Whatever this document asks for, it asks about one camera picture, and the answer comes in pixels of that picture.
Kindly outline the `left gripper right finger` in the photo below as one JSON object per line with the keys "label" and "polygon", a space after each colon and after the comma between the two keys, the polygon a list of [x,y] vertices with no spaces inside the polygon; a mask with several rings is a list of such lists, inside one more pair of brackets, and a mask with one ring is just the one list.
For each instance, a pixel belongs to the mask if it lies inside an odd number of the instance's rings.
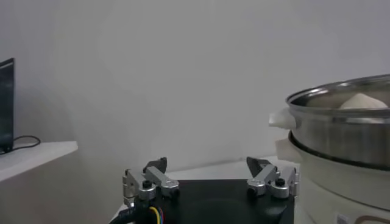
{"label": "left gripper right finger", "polygon": [[266,159],[246,158],[252,178],[247,180],[247,194],[258,198],[267,192],[274,198],[296,197],[299,188],[299,173],[295,167],[280,170]]}

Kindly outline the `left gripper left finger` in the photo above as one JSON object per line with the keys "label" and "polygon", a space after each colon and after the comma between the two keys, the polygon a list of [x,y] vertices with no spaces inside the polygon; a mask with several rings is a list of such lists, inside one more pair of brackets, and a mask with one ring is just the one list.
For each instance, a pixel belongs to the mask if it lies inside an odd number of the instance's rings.
{"label": "left gripper left finger", "polygon": [[136,200],[150,202],[160,191],[163,197],[177,198],[180,185],[165,175],[168,166],[167,157],[149,161],[142,171],[126,169],[122,176],[123,202],[130,207]]}

